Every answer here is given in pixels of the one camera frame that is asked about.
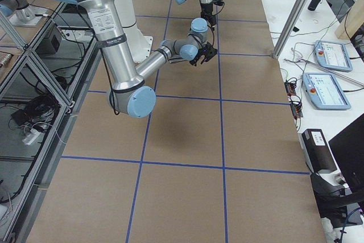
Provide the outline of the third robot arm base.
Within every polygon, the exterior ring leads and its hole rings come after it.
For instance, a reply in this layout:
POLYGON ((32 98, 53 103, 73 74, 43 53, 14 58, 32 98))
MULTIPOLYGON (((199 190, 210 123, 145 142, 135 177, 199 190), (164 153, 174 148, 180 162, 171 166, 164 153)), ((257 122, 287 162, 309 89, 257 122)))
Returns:
POLYGON ((47 8, 32 7, 28 0, 1 0, 1 12, 15 27, 35 27, 48 18, 47 8))

